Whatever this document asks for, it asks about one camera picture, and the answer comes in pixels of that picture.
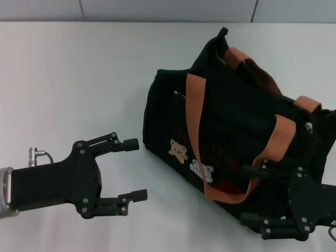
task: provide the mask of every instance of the black bracket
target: black bracket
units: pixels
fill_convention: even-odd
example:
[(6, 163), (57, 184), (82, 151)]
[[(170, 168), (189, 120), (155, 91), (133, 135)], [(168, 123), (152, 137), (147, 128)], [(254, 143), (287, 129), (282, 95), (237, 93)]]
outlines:
[(138, 150), (137, 139), (120, 142), (115, 132), (73, 144), (63, 161), (12, 171), (11, 207), (26, 211), (71, 203), (83, 218), (128, 214), (130, 201), (147, 200), (147, 190), (100, 198), (101, 176), (95, 158), (119, 151)]
[(304, 167), (289, 167), (270, 160), (264, 160), (261, 167), (246, 165), (243, 169), (249, 177), (282, 183), (288, 189), (291, 214), (286, 219), (242, 213), (240, 223), (260, 232), (263, 239), (304, 241), (317, 225), (336, 227), (336, 186), (319, 183)]

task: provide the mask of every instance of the bear print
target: bear print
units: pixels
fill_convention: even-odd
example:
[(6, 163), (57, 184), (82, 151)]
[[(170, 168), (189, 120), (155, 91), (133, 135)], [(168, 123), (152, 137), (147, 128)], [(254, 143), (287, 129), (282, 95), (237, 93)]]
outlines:
[[(204, 172), (205, 172), (205, 176), (206, 176), (206, 181), (208, 183), (212, 182), (212, 177), (211, 177), (211, 173), (214, 171), (214, 168), (210, 165), (204, 165), (202, 164)], [(196, 173), (200, 178), (202, 178), (202, 174), (200, 171), (200, 166), (198, 165), (198, 162), (196, 159), (193, 159), (193, 162), (190, 164), (190, 169)]]
[(187, 155), (185, 154), (187, 149), (183, 145), (177, 143), (174, 139), (170, 140), (170, 144), (171, 150), (169, 151), (169, 154), (174, 155), (181, 164), (184, 164), (184, 160), (188, 159)]

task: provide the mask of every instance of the orange bag handle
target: orange bag handle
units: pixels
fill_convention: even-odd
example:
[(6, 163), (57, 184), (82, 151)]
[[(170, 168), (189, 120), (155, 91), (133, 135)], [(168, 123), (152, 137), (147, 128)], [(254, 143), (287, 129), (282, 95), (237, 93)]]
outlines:
[(272, 78), (266, 71), (261, 69), (254, 60), (248, 55), (239, 51), (235, 47), (230, 47), (224, 55), (223, 61), (234, 70), (237, 70), (239, 64), (243, 61), (245, 66), (250, 71), (255, 80), (265, 89), (271, 90), (275, 93), (281, 94), (281, 91)]
[[(206, 79), (188, 73), (186, 79), (186, 122), (191, 145), (203, 178), (206, 178), (206, 176), (200, 157), (198, 134), (204, 102), (205, 83)], [(285, 155), (287, 148), (295, 135), (295, 122), (285, 117), (282, 117), (281, 115), (275, 116), (277, 122), (274, 131), (265, 149), (254, 159), (253, 165), (260, 166), (263, 159), (270, 159), (279, 162)], [(229, 194), (217, 190), (208, 185), (206, 179), (203, 179), (203, 182), (204, 193), (208, 198), (215, 201), (235, 204), (243, 202), (246, 197), (253, 191), (253, 189), (256, 188), (256, 186), (259, 184), (260, 179), (252, 178), (248, 185), (247, 192), (239, 195)]]
[(308, 110), (310, 113), (312, 113), (315, 109), (322, 109), (322, 104), (318, 101), (315, 101), (307, 96), (300, 96), (297, 98), (294, 102), (294, 105)]

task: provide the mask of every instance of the cable connector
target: cable connector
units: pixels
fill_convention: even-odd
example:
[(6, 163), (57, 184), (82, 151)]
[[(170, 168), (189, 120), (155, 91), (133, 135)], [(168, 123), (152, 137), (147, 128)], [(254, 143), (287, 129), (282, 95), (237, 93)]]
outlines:
[(51, 155), (46, 152), (46, 151), (38, 151), (37, 148), (35, 147), (31, 147), (29, 148), (29, 162), (28, 162), (28, 167), (33, 167), (33, 166), (36, 166), (37, 165), (37, 160), (36, 158), (38, 156), (44, 156), (44, 155), (47, 155), (50, 159), (50, 162), (53, 163), (53, 159), (51, 157)]

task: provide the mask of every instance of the white wall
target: white wall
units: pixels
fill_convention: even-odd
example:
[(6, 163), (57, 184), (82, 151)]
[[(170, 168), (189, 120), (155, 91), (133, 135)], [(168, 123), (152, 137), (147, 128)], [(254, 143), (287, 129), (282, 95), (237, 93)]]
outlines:
[(336, 23), (335, 0), (259, 0), (254, 22)]
[(0, 21), (336, 23), (336, 0), (0, 0)]

